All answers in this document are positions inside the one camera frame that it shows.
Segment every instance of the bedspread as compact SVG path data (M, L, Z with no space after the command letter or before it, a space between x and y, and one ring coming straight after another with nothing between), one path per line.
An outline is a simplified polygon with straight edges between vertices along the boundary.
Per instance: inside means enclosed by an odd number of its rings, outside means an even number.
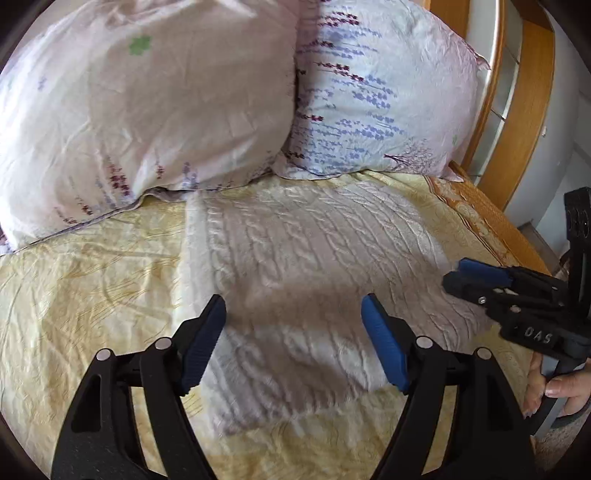
M469 256L543 270L526 240L470 184L374 172L316 184L329 189L368 179L408 199L450 261ZM262 184L230 192L242 195ZM116 353L142 350L190 314L178 282L183 239L184 205L147 199L138 210L0 258L0 410L45 473L94 353L104 346ZM500 340L495 329L474 345L494 351L521 397L529 353ZM452 399L448 389L428 469L443 455ZM134 389L134 400L148 464L162 472L141 390ZM396 388L384 387L315 414L221 438L210 434L200 388L183 404L219 478L369 478L404 400Z

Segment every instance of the wall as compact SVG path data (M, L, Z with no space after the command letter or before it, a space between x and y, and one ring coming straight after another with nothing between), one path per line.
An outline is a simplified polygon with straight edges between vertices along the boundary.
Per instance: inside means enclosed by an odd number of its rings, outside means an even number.
M566 239L566 216L563 195L581 187L591 187L591 98L586 91L591 90L591 74L582 71L581 92L579 95L579 118L574 135L573 155L566 173L560 182L556 195L536 226L538 233L558 256L569 247Z
M563 196L571 190L589 186L591 186L591 166L581 155L573 151L573 156L556 195L542 220L536 226L538 233L558 257L569 248L569 242L566 239L566 214Z
M539 223L566 172L573 150L580 59L562 28L554 18L550 17L550 21L555 33L555 65L545 136L539 137L523 178L505 209L505 215L515 226Z

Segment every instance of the human hand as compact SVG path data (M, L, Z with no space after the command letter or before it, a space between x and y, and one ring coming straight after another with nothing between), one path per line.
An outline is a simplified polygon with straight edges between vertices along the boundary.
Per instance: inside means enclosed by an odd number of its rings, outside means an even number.
M560 412L560 417L577 413L591 396L591 359L587 360L582 370L568 375L559 375L546 383L546 378L540 373L542 358L542 354L537 352L534 352L531 357L523 402L524 414L533 415L540 408L544 393L550 398L568 398Z

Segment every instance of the floral pillowcase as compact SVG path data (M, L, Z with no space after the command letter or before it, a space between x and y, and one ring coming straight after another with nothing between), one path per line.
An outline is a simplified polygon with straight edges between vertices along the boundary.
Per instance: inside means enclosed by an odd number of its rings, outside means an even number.
M472 128L483 59L410 0L303 0L295 57L283 177L439 177Z
M29 41L0 76L0 254L155 187L268 170L293 118L297 8L90 0Z

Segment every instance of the cable knit blanket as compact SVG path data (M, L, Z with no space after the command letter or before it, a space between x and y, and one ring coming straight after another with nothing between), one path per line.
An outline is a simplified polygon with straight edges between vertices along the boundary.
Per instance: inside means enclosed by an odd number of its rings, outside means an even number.
M465 351L489 326L480 309L443 292L452 265L413 204L372 180L195 192L186 230L184 302L198 314L220 293L229 313L202 381L214 434L383 387L360 317L369 292L445 348Z

